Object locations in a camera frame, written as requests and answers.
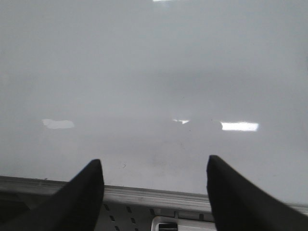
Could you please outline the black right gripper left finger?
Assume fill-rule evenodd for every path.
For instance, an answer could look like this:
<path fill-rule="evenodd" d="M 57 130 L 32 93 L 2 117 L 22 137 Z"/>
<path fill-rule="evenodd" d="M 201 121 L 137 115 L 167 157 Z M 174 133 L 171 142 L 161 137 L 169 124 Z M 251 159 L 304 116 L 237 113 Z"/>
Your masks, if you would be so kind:
<path fill-rule="evenodd" d="M 101 161 L 91 160 L 47 201 L 1 225 L 2 231 L 93 231 L 103 202 Z"/>

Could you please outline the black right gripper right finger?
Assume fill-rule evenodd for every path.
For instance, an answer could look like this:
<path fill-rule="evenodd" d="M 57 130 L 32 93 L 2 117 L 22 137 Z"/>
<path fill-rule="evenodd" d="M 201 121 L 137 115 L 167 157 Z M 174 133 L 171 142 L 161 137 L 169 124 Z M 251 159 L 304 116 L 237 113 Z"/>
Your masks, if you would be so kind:
<path fill-rule="evenodd" d="M 308 218 L 244 178 L 223 159 L 207 163 L 207 192 L 218 231 L 306 231 Z"/>

